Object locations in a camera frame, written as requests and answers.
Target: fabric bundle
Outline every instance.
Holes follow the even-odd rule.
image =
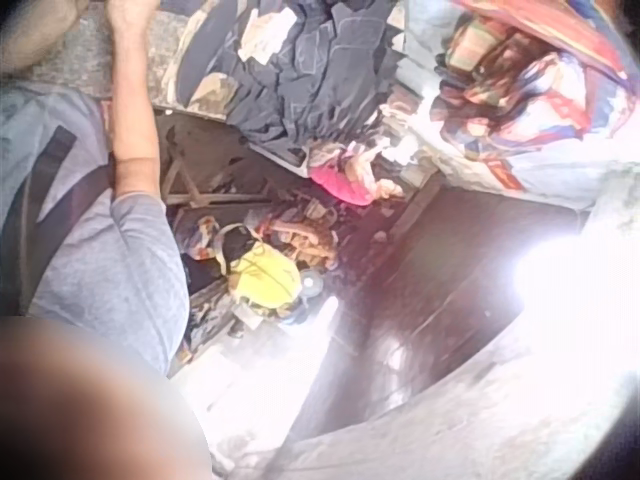
[[[522,188],[506,159],[586,134],[611,137],[633,112],[638,71],[590,2],[456,3],[476,15],[438,58],[431,119],[505,187]]]

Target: yellow cloth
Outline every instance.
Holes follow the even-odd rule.
[[[280,308],[293,302],[302,282],[296,264],[275,248],[256,242],[244,256],[230,265],[238,275],[234,292],[266,308]]]

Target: shiny floor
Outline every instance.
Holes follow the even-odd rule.
[[[359,298],[343,299],[289,439],[376,418],[455,370],[520,313],[518,261],[585,220],[560,207],[441,190]]]

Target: black strap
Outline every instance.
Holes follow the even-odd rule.
[[[75,144],[63,127],[38,155],[31,173],[13,199],[0,244],[0,314],[26,314],[51,259],[73,227],[109,188],[109,167],[85,175],[37,222],[51,185]]]

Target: pink cloth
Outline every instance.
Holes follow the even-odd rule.
[[[362,185],[351,182],[344,173],[335,167],[323,165],[310,170],[311,179],[327,192],[343,202],[365,207],[371,205],[374,198]]]

